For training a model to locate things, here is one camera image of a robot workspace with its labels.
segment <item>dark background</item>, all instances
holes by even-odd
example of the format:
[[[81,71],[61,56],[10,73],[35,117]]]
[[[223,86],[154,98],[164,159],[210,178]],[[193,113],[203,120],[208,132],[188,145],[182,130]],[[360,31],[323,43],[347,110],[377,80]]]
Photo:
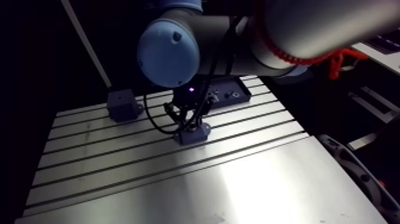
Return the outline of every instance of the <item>dark background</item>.
[[[56,111],[105,102],[108,89],[73,29],[60,1],[15,1],[15,48],[7,57],[11,73],[3,83],[9,148],[7,164],[7,223],[21,216],[40,155]],[[142,76],[135,63],[136,43],[155,16],[156,5],[128,0],[71,0],[76,14],[114,89],[132,88],[136,95],[162,90]],[[250,14],[251,1],[204,2],[206,14]],[[375,132],[383,123],[351,101],[347,92],[369,86],[400,105],[400,77],[372,61],[347,72],[337,81],[327,79],[325,64],[311,69],[314,78],[273,90],[311,135],[327,133],[347,143]],[[399,148],[373,148],[359,156],[398,200],[395,189]]]

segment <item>black plastic part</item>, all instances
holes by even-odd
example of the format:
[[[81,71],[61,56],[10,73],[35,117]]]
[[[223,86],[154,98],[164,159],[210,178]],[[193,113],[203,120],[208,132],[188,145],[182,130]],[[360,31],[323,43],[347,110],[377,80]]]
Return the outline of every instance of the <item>black plastic part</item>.
[[[249,89],[237,76],[214,79],[208,91],[214,98],[211,109],[248,102],[251,98]]]
[[[108,93],[107,110],[115,122],[127,122],[137,119],[143,112],[143,106],[136,102],[131,89]]]
[[[193,132],[181,130],[178,134],[174,135],[174,140],[180,145],[194,144],[206,141],[210,132],[210,125],[208,123],[203,123]]]

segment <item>black mount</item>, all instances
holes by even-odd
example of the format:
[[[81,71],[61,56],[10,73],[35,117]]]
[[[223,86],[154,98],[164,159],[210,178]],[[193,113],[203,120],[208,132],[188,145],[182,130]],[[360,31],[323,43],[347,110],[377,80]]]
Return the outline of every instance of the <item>black mount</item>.
[[[177,141],[181,145],[193,144],[200,141],[207,140],[208,135],[211,132],[211,127],[207,123],[203,123],[202,117],[207,115],[210,111],[214,102],[213,97],[206,98],[199,115],[194,119],[194,121],[189,124],[189,126],[183,130],[181,130],[178,134],[174,135],[175,141]],[[179,126],[182,126],[187,122],[186,116],[188,111],[191,110],[190,107],[182,106],[180,107],[179,114],[174,111],[173,102],[164,103],[165,112],[171,117],[171,119],[177,123]]]

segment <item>black block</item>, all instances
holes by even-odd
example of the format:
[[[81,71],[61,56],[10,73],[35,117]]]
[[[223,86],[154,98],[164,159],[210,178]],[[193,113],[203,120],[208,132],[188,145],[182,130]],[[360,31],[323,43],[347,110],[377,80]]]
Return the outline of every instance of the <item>black block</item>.
[[[143,106],[136,102],[132,90],[110,92],[107,99],[109,117],[115,122],[137,119],[143,112]]]

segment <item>black cable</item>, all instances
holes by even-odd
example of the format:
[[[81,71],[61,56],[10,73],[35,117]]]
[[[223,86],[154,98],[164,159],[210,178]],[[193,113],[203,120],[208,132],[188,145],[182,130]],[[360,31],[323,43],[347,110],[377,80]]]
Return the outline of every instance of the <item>black cable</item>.
[[[205,82],[205,88],[202,91],[201,97],[200,99],[202,99],[201,103],[198,105],[198,107],[195,109],[196,113],[192,115],[192,117],[183,125],[181,125],[180,127],[178,127],[175,130],[164,130],[161,127],[159,127],[155,122],[154,119],[151,117],[148,106],[147,106],[147,96],[146,94],[143,95],[143,103],[144,103],[144,107],[145,107],[145,112],[147,117],[149,118],[150,122],[152,123],[152,125],[154,126],[154,128],[156,128],[158,131],[160,131],[161,133],[167,134],[167,135],[174,135],[179,133],[181,130],[187,128],[199,115],[201,112],[201,109],[203,108],[203,105],[205,103],[205,98],[207,96],[207,92],[208,92],[208,88],[210,87],[211,84],[211,80],[212,80],[212,76],[214,75],[214,72],[217,68],[217,64],[218,64],[218,59],[220,57],[221,51],[224,48],[225,43],[227,42],[229,36],[235,32],[236,26],[238,26],[238,24],[240,23],[240,21],[243,19],[243,16],[237,16],[233,22],[229,25],[229,28],[227,30],[227,32],[224,34],[224,37],[222,38],[221,43],[218,46],[218,49],[216,50],[213,58],[212,58],[212,63],[211,63],[211,67],[210,67],[210,72],[208,73],[207,76],[207,80]]]

